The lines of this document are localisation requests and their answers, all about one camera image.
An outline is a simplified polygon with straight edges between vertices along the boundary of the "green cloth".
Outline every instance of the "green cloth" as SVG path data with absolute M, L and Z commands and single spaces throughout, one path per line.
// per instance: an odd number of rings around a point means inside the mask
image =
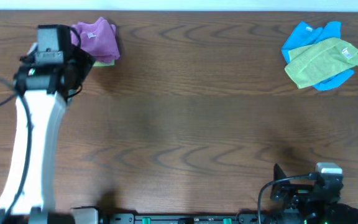
M 293 49 L 289 54 L 285 71 L 298 88 L 312 86 L 358 65 L 358 49 L 338 38 Z
M 94 67 L 105 67 L 105 66 L 113 66 L 113 65 L 114 65 L 114 60 L 110 64 L 103 63 L 103 62 L 95 62 L 93 64 Z

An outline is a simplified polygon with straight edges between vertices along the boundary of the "blue cloth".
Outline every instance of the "blue cloth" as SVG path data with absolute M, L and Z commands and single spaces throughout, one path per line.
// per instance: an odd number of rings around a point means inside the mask
M 287 63 L 290 63 L 289 51 L 298 47 L 315 44 L 328 38 L 341 38 L 341 22 L 328 22 L 326 27 L 314 29 L 305 22 L 300 22 L 285 42 L 281 51 Z M 351 69 L 345 70 L 333 77 L 313 85 L 317 90 L 325 91 L 342 85 L 354 74 Z

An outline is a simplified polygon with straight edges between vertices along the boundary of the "wood grain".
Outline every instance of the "wood grain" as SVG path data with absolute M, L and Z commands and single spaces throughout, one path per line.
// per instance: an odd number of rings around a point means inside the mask
M 302 174 L 327 161 L 343 167 L 342 201 L 358 208 L 358 67 L 337 90 L 297 90 L 280 51 L 300 21 L 341 21 L 358 48 L 358 13 L 0 11 L 0 75 L 12 77 L 38 24 L 99 16 L 118 26 L 122 57 L 91 71 L 63 119 L 59 210 L 114 192 L 111 203 L 140 213 L 236 213 L 256 208 L 275 163 Z M 10 102 L 0 194 L 15 123 Z

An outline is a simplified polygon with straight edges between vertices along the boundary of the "white wall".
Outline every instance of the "white wall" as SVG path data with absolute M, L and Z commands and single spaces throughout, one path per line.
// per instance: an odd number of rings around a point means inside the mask
M 358 12 L 358 0 L 0 0 L 0 9 Z

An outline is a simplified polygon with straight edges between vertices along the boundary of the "table surface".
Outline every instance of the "table surface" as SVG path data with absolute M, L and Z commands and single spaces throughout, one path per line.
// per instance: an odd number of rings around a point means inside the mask
M 300 21 L 341 21 L 358 48 L 358 13 L 0 11 L 0 76 L 38 24 L 100 16 L 118 26 L 121 58 L 92 69 L 63 119 L 58 210 L 236 213 L 256 208 L 275 163 L 295 175 L 317 162 L 344 169 L 342 202 L 358 208 L 358 67 L 337 90 L 298 90 L 280 50 Z M 12 101 L 0 108 L 0 194 L 15 127 Z

